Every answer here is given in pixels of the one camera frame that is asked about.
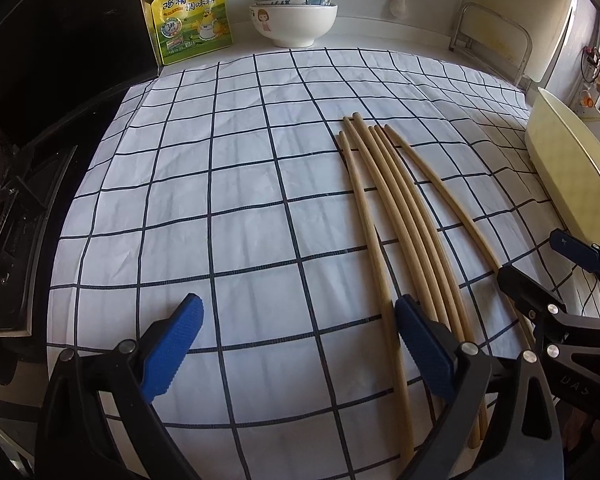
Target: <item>yellow pouch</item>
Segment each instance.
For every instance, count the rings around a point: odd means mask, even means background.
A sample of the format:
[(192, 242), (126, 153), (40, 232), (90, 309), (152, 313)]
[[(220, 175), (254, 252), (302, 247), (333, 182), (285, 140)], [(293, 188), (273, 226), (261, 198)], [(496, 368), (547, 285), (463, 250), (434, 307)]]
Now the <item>yellow pouch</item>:
[(151, 8), (165, 65), (233, 43), (224, 0), (154, 0)]

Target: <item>white bowl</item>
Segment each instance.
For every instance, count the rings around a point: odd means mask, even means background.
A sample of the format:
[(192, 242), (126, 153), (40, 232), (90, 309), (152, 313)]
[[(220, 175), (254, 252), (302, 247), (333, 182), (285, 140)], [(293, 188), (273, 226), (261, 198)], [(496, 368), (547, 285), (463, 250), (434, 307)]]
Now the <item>white bowl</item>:
[(331, 0), (259, 0), (256, 5), (331, 5)]
[(333, 27), (338, 13), (338, 6), (252, 5), (249, 9), (256, 30), (283, 48), (312, 46), (315, 38)]

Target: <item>wooden chopstick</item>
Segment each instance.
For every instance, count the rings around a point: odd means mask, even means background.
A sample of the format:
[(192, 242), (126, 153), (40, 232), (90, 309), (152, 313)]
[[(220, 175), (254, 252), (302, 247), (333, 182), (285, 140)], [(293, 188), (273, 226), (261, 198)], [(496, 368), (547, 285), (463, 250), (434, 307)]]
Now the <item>wooden chopstick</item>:
[[(482, 256), (487, 261), (488, 265), (491, 267), (491, 270), (497, 274), (498, 270), (501, 267), (500, 262), (498, 261), (498, 257), (494, 254), (493, 250), (485, 240), (483, 234), (478, 231), (473, 219), (468, 215), (468, 213), (464, 210), (464, 208), (451, 196), (445, 184), (440, 180), (440, 177), (436, 175), (436, 173), (429, 167), (429, 165), (422, 160), (422, 158), (418, 155), (418, 153), (406, 142), (391, 126), (386, 124), (384, 126), (384, 130), (387, 132), (389, 138), (395, 143), (398, 144), (406, 153), (409, 155), (410, 159), (416, 163), (416, 165), (420, 168), (420, 171), (424, 173), (424, 175), (431, 181), (433, 186), (438, 190), (442, 198), (449, 205), (449, 207), (456, 213), (456, 216), (462, 222), (462, 225), (466, 228), (467, 232), (470, 234), (471, 238), (474, 240), (478, 249), (482, 253)], [(511, 300), (507, 298), (509, 301), (509, 305), (516, 315), (518, 320), (520, 320), (520, 326), (522, 327), (523, 332), (525, 333), (525, 338), (528, 343), (529, 348), (533, 348), (535, 345), (535, 339), (532, 333), (532, 330), (529, 326), (528, 321), (522, 314), (520, 314), (513, 304)]]
[[(445, 299), (446, 312), (451, 324), (451, 332), (454, 334), (456, 339), (458, 339), (458, 341), (475, 342), (474, 329), (468, 320), (466, 310), (464, 308), (464, 302), (462, 301), (462, 296), (460, 295), (458, 282), (456, 281), (456, 277), (446, 251), (442, 246), (440, 237), (438, 236), (438, 231), (433, 224), (431, 215), (427, 210), (424, 201), (411, 178), (411, 175), (408, 173), (407, 168), (400, 159), (398, 153), (395, 151), (385, 132), (379, 126), (375, 126), (374, 133), (376, 139), (384, 146), (383, 153), (392, 158), (394, 166), (397, 168), (404, 183), (404, 188), (401, 189), (405, 194), (405, 198), (408, 200), (410, 208), (415, 211), (414, 216), (416, 217), (418, 228), (423, 234), (427, 251), (429, 252), (434, 264), (436, 277), (441, 283), (441, 289)], [(480, 440), (484, 439), (487, 427), (487, 409), (485, 403), (483, 402), (480, 406), (480, 412), (478, 412), (478, 426), (474, 426), (474, 430), (470, 435), (470, 448), (475, 449), (476, 447), (480, 446)]]
[(411, 272), (411, 277), (413, 278), (413, 284), (416, 288), (416, 293), (420, 300), (420, 304), (427, 314), (427, 317), (437, 321), (438, 315), (436, 314), (436, 309), (433, 305), (433, 299), (431, 297), (429, 287), (427, 286), (427, 280), (424, 276), (422, 265), (416, 256), (413, 242), (411, 241), (411, 237), (407, 232), (404, 220), (400, 215), (400, 211), (398, 210), (398, 206), (395, 203), (394, 197), (389, 190), (388, 184), (384, 181), (384, 178), (382, 177), (374, 158), (371, 156), (371, 153), (367, 149), (365, 143), (362, 141), (360, 134), (353, 127), (351, 121), (345, 117), (343, 118), (343, 122), (347, 131), (347, 135), (353, 139), (354, 144), (360, 150), (360, 155), (362, 156), (362, 159), (364, 160), (365, 165), (371, 174), (376, 187), (378, 188), (378, 193), (380, 194), (380, 198), (382, 199), (384, 207), (388, 212), (389, 218), (398, 237), (400, 249), (402, 250), (402, 254), (407, 261), (407, 266)]
[(435, 312), (436, 321), (448, 327), (449, 322), (443, 306), (440, 287), (436, 281), (422, 238), (400, 192), (398, 183), (362, 117), (359, 114), (353, 114), (353, 120), (360, 139), (360, 151), (363, 151), (362, 146), (364, 146), (364, 149), (370, 154), (373, 164), (378, 168), (379, 178), (388, 187), (392, 202), (396, 205), (393, 210), (388, 212), (390, 216), (394, 217), (394, 223), (400, 227), (401, 232), (397, 233), (398, 241), (414, 279), (418, 298), (425, 305), (426, 310)]
[(366, 238), (366, 248), (371, 259), (371, 267), (376, 282), (380, 314), (382, 315), (382, 328), (384, 329), (384, 340), (392, 362), (392, 377), (394, 380), (394, 391), (398, 395), (398, 423), (400, 424), (400, 458), (406, 465), (413, 457), (413, 423), (409, 407), (409, 395), (407, 391), (407, 378), (405, 374), (404, 360), (400, 350), (400, 339), (395, 325), (394, 302), (384, 272), (384, 258), (380, 250), (380, 243), (376, 234), (371, 210), (366, 200), (365, 190), (362, 186), (360, 174), (356, 168), (351, 148), (346, 135), (340, 132), (338, 136), (340, 146), (344, 152), (344, 158), (349, 170), (349, 177), (353, 186), (353, 194), (358, 204), (358, 213)]

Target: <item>cartoon girl print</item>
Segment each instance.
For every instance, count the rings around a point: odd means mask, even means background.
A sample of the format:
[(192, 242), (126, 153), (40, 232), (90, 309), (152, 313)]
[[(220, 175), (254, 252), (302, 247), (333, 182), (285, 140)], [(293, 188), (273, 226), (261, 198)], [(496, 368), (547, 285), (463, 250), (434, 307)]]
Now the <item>cartoon girl print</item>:
[(258, 11), (258, 21), (262, 23), (263, 30), (271, 32), (271, 29), (269, 28), (269, 13), (266, 10), (260, 9)]

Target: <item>grid pattern cloth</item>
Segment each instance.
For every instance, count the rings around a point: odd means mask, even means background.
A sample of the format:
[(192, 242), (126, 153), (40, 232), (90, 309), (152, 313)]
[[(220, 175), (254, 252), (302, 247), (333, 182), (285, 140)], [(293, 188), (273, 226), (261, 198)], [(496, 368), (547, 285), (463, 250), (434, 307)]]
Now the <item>grid pattern cloth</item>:
[[(50, 368), (67, 346), (103, 352), (138, 338), (194, 292), (205, 305), (202, 330), (154, 408), (203, 478), (396, 478), (391, 373), (335, 141), (342, 117), (356, 111), (414, 146), (501, 261), (560, 294), (572, 312), (600, 316), (600, 287), (548, 245), (562, 224), (525, 149), (522, 93), (476, 70), (396, 52), (277, 50), (128, 92), (64, 223), (49, 299)], [(394, 297), (414, 295), (358, 155)], [(493, 273), (406, 161), (476, 342), (516, 356), (522, 330)], [(419, 445), (438, 406), (404, 352)], [(106, 410), (121, 434), (110, 399)]]

